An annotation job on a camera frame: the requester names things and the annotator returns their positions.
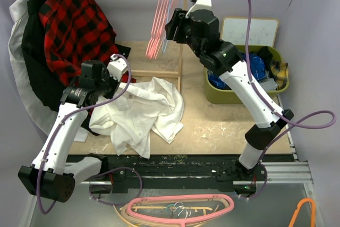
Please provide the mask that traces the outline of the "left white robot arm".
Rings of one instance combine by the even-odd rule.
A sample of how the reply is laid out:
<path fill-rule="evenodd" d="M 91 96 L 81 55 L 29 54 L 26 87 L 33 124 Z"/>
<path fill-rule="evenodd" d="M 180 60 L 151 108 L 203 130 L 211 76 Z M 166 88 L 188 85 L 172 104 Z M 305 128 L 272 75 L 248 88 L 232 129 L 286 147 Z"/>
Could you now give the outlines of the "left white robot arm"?
<path fill-rule="evenodd" d="M 116 99 L 123 74 L 129 70 L 126 60 L 112 55 L 109 64 L 86 61 L 81 74 L 73 79 L 62 95 L 56 121 L 37 157 L 30 166 L 22 166 L 18 177 L 28 193 L 53 201 L 66 202 L 76 185 L 94 176 L 104 180 L 109 175 L 106 156 L 89 154 L 67 167 L 66 160 L 90 106 L 98 98 Z"/>

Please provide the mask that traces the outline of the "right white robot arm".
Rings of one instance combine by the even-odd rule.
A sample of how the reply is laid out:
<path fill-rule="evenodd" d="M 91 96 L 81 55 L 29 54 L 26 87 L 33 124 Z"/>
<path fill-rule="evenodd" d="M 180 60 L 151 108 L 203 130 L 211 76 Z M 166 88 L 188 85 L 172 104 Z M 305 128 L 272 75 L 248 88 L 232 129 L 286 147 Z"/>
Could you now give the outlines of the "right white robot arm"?
<path fill-rule="evenodd" d="M 220 39 L 218 25 L 212 11 L 187 14 L 176 8 L 165 25 L 166 38 L 188 45 L 200 63 L 226 83 L 251 113 L 255 124 L 245 134 L 247 144 L 236 167 L 237 176 L 248 180 L 255 174 L 254 167 L 267 146 L 294 115 L 273 102 L 256 79 L 248 77 L 241 52 L 232 43 Z"/>

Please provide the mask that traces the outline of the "light blue wire hanger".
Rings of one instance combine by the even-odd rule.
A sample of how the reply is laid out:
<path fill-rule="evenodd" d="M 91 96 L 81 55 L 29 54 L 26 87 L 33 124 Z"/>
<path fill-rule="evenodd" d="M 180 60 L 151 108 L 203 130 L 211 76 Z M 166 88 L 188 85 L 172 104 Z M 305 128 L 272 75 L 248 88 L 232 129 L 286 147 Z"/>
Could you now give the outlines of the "light blue wire hanger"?
<path fill-rule="evenodd" d="M 181 0 L 165 0 L 165 10 L 162 11 L 162 18 L 161 22 L 162 25 L 164 26 L 163 33 L 162 33 L 162 41 L 161 41 L 161 52 L 165 54 L 167 50 L 167 45 L 169 38 L 168 36 L 172 35 L 171 34 L 171 29 L 172 29 L 172 22 L 173 22 L 173 13 L 176 8 L 178 8 L 179 3 Z"/>

